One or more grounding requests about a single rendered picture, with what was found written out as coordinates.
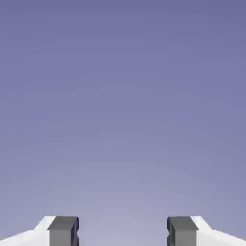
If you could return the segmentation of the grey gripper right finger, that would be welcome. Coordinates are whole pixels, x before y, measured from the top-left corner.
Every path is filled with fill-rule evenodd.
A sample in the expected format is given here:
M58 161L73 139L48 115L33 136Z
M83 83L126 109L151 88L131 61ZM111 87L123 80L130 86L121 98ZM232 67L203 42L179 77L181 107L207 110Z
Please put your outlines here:
M167 246L246 246L246 240L212 229L201 216L169 216Z

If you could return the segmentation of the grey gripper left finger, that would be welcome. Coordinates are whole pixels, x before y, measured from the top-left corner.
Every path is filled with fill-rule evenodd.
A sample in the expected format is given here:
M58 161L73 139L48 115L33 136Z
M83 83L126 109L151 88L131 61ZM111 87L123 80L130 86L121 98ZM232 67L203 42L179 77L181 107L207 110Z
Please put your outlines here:
M0 240L0 246L79 246L77 216L44 216L32 229Z

